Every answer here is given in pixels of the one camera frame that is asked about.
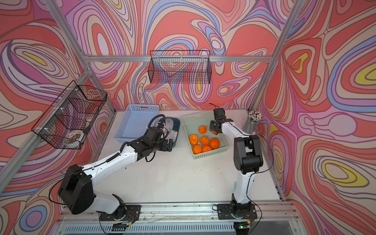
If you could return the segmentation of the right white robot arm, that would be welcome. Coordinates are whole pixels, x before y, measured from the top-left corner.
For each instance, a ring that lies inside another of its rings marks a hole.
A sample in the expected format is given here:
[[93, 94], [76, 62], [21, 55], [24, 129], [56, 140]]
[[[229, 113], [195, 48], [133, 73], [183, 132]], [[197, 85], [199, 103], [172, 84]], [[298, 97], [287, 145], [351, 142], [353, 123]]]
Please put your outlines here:
[[256, 173], [263, 166], [260, 138], [241, 131], [232, 119], [226, 117], [223, 108], [215, 108], [213, 116], [210, 130], [222, 133], [233, 141], [233, 160], [238, 170], [238, 179], [232, 195], [231, 207], [232, 214], [239, 217], [241, 213], [252, 210], [251, 189]]

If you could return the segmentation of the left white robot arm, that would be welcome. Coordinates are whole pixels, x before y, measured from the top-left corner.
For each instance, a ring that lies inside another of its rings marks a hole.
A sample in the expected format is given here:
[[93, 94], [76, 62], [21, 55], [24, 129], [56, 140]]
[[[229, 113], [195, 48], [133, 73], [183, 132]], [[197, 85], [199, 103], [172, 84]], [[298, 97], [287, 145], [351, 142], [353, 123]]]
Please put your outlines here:
[[59, 197], [74, 215], [96, 211], [114, 220], [123, 220], [127, 214], [126, 203], [118, 195], [103, 195], [96, 192], [94, 187], [117, 170], [146, 159], [150, 154], [171, 152], [175, 133], [153, 126], [143, 136], [123, 143], [119, 151], [102, 160], [69, 167], [58, 190]]

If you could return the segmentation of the mint green perforated basket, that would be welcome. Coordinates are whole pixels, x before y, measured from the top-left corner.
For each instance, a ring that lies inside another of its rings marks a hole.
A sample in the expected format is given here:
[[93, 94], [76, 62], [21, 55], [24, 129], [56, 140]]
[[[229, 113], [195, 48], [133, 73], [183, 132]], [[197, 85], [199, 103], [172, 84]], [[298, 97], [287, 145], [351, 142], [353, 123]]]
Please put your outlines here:
[[213, 112], [206, 111], [181, 118], [192, 157], [199, 159], [227, 151], [230, 147], [224, 134], [210, 130]]

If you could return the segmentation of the dark teal plastic tray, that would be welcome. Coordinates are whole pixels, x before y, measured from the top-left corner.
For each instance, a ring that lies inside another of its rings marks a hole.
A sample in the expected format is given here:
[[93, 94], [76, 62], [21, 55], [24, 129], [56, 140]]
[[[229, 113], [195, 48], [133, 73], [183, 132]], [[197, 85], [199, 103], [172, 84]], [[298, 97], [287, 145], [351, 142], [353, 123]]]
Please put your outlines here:
[[174, 130], [174, 135], [172, 136], [173, 138], [172, 139], [166, 139], [168, 144], [171, 145], [171, 148], [174, 148], [176, 146], [176, 143], [177, 143], [177, 138], [178, 138], [178, 134], [179, 134], [179, 129], [180, 129], [180, 120], [178, 118], [175, 118], [175, 117], [169, 117], [173, 120], [174, 122], [174, 127], [173, 127], [173, 130]]

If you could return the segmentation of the lavender perforated plastic basket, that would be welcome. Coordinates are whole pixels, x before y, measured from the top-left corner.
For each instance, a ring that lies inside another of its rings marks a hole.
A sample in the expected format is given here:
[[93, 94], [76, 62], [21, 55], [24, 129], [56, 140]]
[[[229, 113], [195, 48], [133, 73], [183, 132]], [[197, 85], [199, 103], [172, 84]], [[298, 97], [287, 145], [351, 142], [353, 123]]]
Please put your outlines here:
[[115, 133], [119, 143], [131, 142], [141, 137], [153, 117], [159, 114], [158, 105], [129, 104]]

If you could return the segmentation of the metal cup of pencils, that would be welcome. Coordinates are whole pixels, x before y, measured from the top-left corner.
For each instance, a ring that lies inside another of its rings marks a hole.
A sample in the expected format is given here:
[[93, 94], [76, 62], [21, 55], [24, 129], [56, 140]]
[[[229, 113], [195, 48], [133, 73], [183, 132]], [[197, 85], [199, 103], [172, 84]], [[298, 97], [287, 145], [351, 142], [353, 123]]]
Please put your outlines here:
[[255, 132], [255, 129], [262, 118], [262, 114], [257, 110], [248, 111], [247, 114], [247, 121], [243, 127], [243, 131], [252, 134]]

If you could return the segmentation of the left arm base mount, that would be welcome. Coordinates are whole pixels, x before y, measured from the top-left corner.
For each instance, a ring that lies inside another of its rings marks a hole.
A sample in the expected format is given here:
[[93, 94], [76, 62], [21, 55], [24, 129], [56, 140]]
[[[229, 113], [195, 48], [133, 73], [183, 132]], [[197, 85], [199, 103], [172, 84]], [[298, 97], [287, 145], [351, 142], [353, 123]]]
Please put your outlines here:
[[99, 220], [102, 221], [126, 221], [135, 222], [139, 220], [141, 205], [120, 205], [112, 214], [101, 212]]

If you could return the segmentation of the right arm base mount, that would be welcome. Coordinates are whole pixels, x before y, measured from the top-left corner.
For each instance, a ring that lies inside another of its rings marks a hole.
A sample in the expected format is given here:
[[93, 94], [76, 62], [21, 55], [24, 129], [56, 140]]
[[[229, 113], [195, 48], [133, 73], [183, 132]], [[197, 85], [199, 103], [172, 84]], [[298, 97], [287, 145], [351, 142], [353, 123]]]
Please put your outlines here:
[[216, 204], [214, 207], [219, 220], [247, 219], [253, 221], [258, 218], [255, 204], [251, 202], [246, 204]]

